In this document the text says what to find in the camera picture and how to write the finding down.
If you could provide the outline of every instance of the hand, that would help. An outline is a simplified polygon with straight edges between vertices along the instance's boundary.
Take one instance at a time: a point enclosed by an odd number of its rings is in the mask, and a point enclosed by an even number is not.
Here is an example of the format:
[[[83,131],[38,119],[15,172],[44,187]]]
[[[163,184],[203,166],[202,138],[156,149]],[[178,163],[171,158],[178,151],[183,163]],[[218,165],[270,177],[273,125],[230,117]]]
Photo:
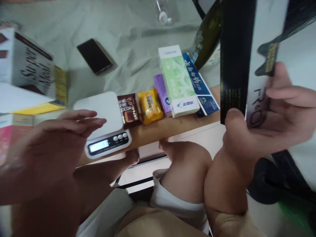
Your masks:
[[[224,147],[238,161],[255,163],[260,157],[309,140],[316,127],[316,91],[293,86],[284,63],[276,63],[270,111],[263,125],[248,129],[238,109],[230,109],[225,120]]]
[[[17,194],[14,197],[34,198],[70,177],[87,138],[106,122],[104,118],[92,118],[96,115],[97,112],[89,110],[64,113],[38,124],[12,146],[1,166],[0,179],[9,182]]]

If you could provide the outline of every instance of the green and white box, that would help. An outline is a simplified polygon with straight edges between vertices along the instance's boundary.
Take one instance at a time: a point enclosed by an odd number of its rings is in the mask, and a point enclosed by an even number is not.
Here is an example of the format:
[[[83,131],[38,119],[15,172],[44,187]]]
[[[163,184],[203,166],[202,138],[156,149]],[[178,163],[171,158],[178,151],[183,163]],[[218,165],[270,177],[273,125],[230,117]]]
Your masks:
[[[179,45],[158,49],[172,117],[193,114],[200,109]]]

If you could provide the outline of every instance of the kitchen scale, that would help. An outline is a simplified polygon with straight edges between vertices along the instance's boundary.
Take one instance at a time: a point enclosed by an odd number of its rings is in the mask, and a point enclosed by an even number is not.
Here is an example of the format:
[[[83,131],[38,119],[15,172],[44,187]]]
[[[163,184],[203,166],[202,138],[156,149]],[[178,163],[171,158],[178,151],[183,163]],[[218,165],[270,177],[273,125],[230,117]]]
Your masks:
[[[87,109],[98,113],[97,118],[105,118],[107,122],[95,130],[87,139],[85,152],[88,158],[97,159],[115,151],[128,147],[132,142],[129,129],[123,129],[123,120],[115,92],[78,100],[74,110]]]

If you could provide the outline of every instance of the white shorts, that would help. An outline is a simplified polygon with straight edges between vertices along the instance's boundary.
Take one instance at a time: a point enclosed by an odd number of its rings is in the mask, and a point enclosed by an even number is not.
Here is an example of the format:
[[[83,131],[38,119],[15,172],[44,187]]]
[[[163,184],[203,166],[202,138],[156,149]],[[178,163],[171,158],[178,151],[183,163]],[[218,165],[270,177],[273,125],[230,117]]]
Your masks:
[[[167,171],[156,170],[153,173],[154,192],[149,205],[153,208],[167,210],[175,216],[208,234],[204,204],[185,202],[167,191],[159,182]],[[115,230],[123,217],[137,204],[129,197],[125,189],[115,188],[97,209],[79,226],[77,237],[114,236]]]

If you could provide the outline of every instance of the smartphone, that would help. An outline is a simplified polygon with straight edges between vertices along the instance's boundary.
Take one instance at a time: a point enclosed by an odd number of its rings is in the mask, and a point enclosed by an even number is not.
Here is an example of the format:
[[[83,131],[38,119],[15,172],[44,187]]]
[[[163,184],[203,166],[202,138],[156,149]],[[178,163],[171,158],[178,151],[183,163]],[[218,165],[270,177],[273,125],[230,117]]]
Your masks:
[[[78,45],[77,49],[95,75],[98,75],[113,66],[94,39],[90,39],[87,42]]]

